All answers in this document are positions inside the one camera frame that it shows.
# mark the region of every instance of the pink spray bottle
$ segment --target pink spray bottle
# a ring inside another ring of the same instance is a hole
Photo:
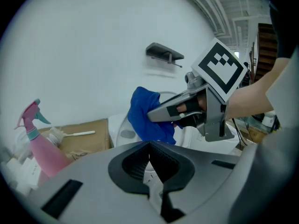
[[[48,177],[53,177],[71,162],[59,148],[43,137],[33,125],[33,119],[39,119],[45,124],[50,124],[50,122],[40,113],[38,107],[39,103],[40,100],[36,99],[22,112],[16,128],[22,127],[20,126],[20,122],[21,119],[23,119],[24,127],[26,128],[27,136],[30,140],[30,149],[37,163]]]

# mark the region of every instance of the white brush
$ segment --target white brush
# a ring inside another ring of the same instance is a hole
[[[64,137],[68,137],[68,136],[80,136],[80,135],[87,135],[87,134],[93,134],[95,133],[95,131],[87,131],[87,132],[81,132],[81,133],[73,133],[73,134],[67,134],[64,133]]]

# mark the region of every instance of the finger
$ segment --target finger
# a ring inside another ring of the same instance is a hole
[[[177,111],[178,112],[185,112],[185,111],[187,111],[187,107],[186,107],[185,103],[182,103],[182,104],[178,105],[177,106]]]

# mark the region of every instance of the black cable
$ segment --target black cable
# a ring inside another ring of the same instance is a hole
[[[238,129],[237,129],[236,126],[235,126],[235,129],[236,129],[236,131],[237,131],[237,135],[238,135],[238,138],[239,138],[239,145],[240,145],[240,150],[241,150],[241,139],[240,139],[239,131],[238,131]]]
[[[247,129],[247,131],[248,131],[248,133],[249,133],[249,135],[250,135],[251,141],[254,142],[253,139],[252,139],[251,133],[250,133],[248,127],[247,127],[247,124],[246,124],[245,120],[244,120],[243,118],[241,118],[241,119],[242,119],[243,122],[245,123],[245,127],[246,127],[246,129]]]

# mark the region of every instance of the spray bottle trigger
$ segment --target spray bottle trigger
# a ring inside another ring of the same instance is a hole
[[[50,125],[51,123],[41,114],[40,111],[36,112],[36,116],[35,119],[39,119],[40,121],[42,121],[45,124]]]

